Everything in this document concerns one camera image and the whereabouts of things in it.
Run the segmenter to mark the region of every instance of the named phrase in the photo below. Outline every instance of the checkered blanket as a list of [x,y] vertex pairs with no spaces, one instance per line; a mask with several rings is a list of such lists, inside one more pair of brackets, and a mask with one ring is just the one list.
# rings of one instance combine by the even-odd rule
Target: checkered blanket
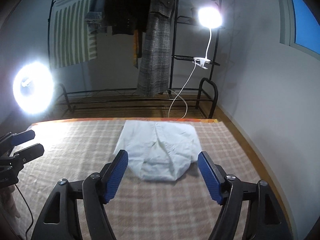
[[[39,142],[45,153],[25,165],[18,186],[35,221],[60,178],[82,180],[112,161],[124,123],[125,120],[44,122],[31,127],[36,138],[28,145]],[[259,180],[250,160],[222,122],[186,123],[195,127],[202,149],[226,173],[233,173],[242,181]],[[23,234],[31,218],[18,192],[14,192],[14,198],[21,214],[17,222]],[[235,239],[242,237],[247,207],[248,203],[244,202]],[[180,179],[165,183],[141,181],[127,169],[116,197],[105,205],[116,238],[137,240],[208,239],[220,208],[211,200],[195,163]],[[90,239],[82,200],[78,200],[78,211],[83,239]]]

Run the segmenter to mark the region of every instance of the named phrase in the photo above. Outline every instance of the plaid coat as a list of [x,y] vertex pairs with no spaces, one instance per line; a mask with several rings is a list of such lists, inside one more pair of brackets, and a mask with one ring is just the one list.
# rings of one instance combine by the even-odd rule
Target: plaid coat
[[175,0],[151,0],[138,76],[137,93],[140,95],[153,97],[168,88],[174,5]]

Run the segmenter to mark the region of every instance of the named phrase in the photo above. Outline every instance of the blue gripper pad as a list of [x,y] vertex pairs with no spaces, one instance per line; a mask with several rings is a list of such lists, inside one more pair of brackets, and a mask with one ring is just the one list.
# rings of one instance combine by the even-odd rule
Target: blue gripper pad
[[25,131],[22,133],[18,133],[16,135],[14,135],[11,139],[11,145],[12,146],[17,146],[20,145],[22,143],[25,143],[27,141],[30,141],[32,139],[34,139],[36,136],[35,132],[33,130],[29,130],[29,131]]
[[220,182],[218,181],[202,152],[200,152],[198,155],[198,167],[204,182],[207,185],[211,198],[221,205],[223,197],[221,194]]
[[117,160],[116,166],[114,167],[108,179],[108,182],[106,183],[106,193],[104,195],[104,199],[106,203],[109,203],[109,201],[115,197],[119,184],[122,180],[123,174],[127,166],[128,166],[128,153],[124,151],[120,159]]

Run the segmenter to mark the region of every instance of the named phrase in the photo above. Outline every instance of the black clamp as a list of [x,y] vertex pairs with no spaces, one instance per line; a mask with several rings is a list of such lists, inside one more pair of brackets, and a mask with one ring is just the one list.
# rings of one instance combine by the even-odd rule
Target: black clamp
[[[115,197],[127,164],[128,154],[120,150],[112,163],[85,180],[60,179],[40,213],[31,240],[82,240],[77,199],[84,200],[91,239],[116,240],[103,205]],[[198,166],[212,199],[222,206],[209,240],[234,238],[242,201],[248,200],[242,240],[292,240],[281,207],[266,181],[254,184],[226,174],[206,152],[199,154]]]
[[9,157],[15,146],[30,141],[34,137],[35,132],[28,130],[19,134],[8,133],[0,138],[0,188],[18,183],[18,174],[24,164],[43,155],[44,148],[37,143]]
[[198,155],[199,170],[211,198],[222,205],[209,240],[232,240],[238,225],[241,205],[249,200],[243,240],[291,240],[289,226],[269,184],[243,182],[226,174],[206,152]]

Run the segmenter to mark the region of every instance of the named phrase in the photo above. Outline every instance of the folded garment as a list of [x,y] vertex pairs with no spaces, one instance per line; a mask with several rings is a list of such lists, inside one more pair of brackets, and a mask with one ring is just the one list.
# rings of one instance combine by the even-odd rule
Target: folded garment
[[175,181],[201,152],[193,126],[174,122],[125,122],[114,155],[126,150],[128,167],[143,180]]

